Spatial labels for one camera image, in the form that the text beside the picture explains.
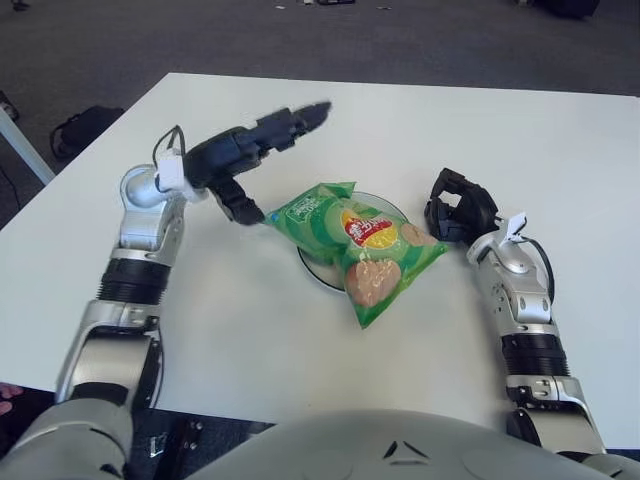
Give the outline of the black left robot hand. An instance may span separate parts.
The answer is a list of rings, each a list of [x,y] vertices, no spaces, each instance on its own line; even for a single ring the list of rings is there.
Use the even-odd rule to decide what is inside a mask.
[[[297,139],[326,121],[330,109],[329,101],[294,111],[283,108],[258,119],[252,128],[222,132],[186,153],[185,177],[193,188],[208,189],[230,221],[244,226],[259,224],[264,213],[235,177],[259,167],[271,151],[293,147]]]

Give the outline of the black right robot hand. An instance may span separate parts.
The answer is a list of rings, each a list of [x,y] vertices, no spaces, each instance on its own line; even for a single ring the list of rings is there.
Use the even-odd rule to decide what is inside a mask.
[[[439,173],[424,209],[430,234],[436,239],[470,246],[496,231],[498,208],[487,190],[449,168]]]

